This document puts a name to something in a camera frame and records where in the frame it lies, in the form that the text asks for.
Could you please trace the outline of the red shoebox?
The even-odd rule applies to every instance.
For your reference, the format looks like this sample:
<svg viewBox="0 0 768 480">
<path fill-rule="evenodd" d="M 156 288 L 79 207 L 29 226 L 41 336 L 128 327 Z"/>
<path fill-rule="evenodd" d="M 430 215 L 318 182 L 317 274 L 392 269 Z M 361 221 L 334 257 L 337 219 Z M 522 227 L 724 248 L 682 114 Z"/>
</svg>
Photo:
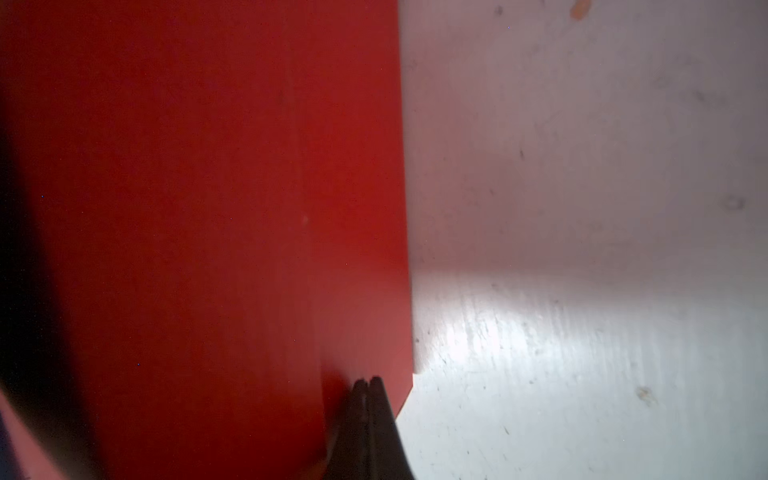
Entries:
<svg viewBox="0 0 768 480">
<path fill-rule="evenodd" d="M 1 5 L 1 474 L 324 479 L 412 387 L 398 3 Z"/>
</svg>

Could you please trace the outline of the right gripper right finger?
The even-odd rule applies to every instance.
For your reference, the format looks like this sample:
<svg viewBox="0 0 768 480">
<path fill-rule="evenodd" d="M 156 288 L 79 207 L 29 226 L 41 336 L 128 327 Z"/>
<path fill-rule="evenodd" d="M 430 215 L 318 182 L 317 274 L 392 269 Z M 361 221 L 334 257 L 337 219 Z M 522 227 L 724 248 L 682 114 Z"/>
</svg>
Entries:
<svg viewBox="0 0 768 480">
<path fill-rule="evenodd" d="M 373 377 L 368 384 L 367 411 L 368 478 L 414 480 L 380 377 Z"/>
</svg>

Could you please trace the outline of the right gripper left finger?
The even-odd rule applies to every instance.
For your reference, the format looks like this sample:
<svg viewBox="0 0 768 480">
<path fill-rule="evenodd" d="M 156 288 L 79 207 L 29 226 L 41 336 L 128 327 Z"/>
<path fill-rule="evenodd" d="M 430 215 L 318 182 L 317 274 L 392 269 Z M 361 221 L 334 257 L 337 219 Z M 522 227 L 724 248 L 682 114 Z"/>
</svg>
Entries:
<svg viewBox="0 0 768 480">
<path fill-rule="evenodd" d="M 324 479 L 368 478 L 367 393 L 368 383 L 363 379 L 357 380 L 347 398 Z"/>
</svg>

